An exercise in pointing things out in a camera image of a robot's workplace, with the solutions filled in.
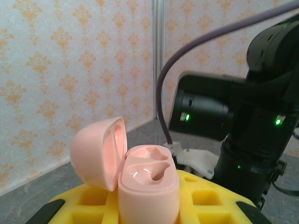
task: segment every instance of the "earbud case lid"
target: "earbud case lid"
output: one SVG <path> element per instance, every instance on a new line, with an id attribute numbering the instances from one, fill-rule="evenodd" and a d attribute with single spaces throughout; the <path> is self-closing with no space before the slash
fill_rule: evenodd
<path id="1" fill-rule="evenodd" d="M 126 128 L 122 117 L 82 128 L 71 143 L 71 164 L 86 184 L 114 191 L 125 161 Z"/>

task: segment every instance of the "wallpaper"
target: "wallpaper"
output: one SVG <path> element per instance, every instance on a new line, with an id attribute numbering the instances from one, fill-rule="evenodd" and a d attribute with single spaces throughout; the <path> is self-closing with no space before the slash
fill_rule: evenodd
<path id="1" fill-rule="evenodd" d="M 167 0 L 164 7 L 164 63 L 179 48 L 200 35 L 289 1 Z M 195 70 L 246 77 L 246 52 L 252 39 L 267 27 L 297 12 L 220 37 L 182 57 L 172 67 L 164 82 L 163 106 L 166 120 L 168 121 L 171 112 L 178 76 L 183 71 Z M 292 137 L 285 153 L 299 157 L 299 141 Z"/>
<path id="2" fill-rule="evenodd" d="M 0 1 L 0 194 L 69 160 L 75 133 L 153 119 L 148 0 Z"/>

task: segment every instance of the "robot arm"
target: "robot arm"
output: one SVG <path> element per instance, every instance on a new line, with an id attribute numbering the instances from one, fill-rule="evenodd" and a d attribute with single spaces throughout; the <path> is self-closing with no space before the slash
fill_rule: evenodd
<path id="1" fill-rule="evenodd" d="M 245 79 L 187 71 L 173 102 L 169 130 L 225 139 L 219 159 L 191 150 L 178 154 L 178 163 L 188 164 L 191 156 L 188 165 L 260 208 L 262 195 L 284 172 L 279 158 L 299 123 L 298 36 L 299 14 L 253 39 Z M 207 175 L 203 165 L 214 169 Z"/>

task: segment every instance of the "black cable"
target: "black cable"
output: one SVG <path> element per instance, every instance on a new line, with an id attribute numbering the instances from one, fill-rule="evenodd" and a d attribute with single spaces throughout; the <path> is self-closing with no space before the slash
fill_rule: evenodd
<path id="1" fill-rule="evenodd" d="M 287 190 L 287 189 L 283 189 L 281 187 L 278 187 L 274 182 L 272 182 L 272 185 L 276 188 L 276 190 L 289 195 L 289 196 L 295 196 L 295 197 L 299 197 L 299 190 Z"/>
<path id="2" fill-rule="evenodd" d="M 168 132 L 168 128 L 163 116 L 163 110 L 162 110 L 162 86 L 163 82 L 165 80 L 165 77 L 167 73 L 169 72 L 170 68 L 174 65 L 174 63 L 180 59 L 184 54 L 186 54 L 188 51 L 192 50 L 193 48 L 206 43 L 210 40 L 213 40 L 215 38 L 218 38 L 220 36 L 223 36 L 225 34 L 229 34 L 231 32 L 237 31 L 239 29 L 252 26 L 254 24 L 263 22 L 264 20 L 271 19 L 273 17 L 279 16 L 281 14 L 290 12 L 294 9 L 299 8 L 299 0 L 292 1 L 290 3 L 284 4 L 282 6 L 279 6 L 277 8 L 265 11 L 263 13 L 254 15 L 252 17 L 249 17 L 245 20 L 232 23 L 230 25 L 224 26 L 220 29 L 214 30 L 210 33 L 207 33 L 201 37 L 196 38 L 195 40 L 191 41 L 181 49 L 179 49 L 164 65 L 164 67 L 161 70 L 161 73 L 159 75 L 158 81 L 157 81 L 157 91 L 156 91 L 156 104 L 157 104 L 157 113 L 158 117 L 161 123 L 161 127 L 163 129 L 164 135 L 167 139 L 168 144 L 172 144 L 171 136 Z"/>

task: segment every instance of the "metal pole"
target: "metal pole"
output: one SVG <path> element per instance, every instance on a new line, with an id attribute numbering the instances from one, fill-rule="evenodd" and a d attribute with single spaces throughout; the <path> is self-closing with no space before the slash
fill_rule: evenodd
<path id="1" fill-rule="evenodd" d="M 153 0 L 154 118 L 157 119 L 156 87 L 163 66 L 164 0 Z"/>

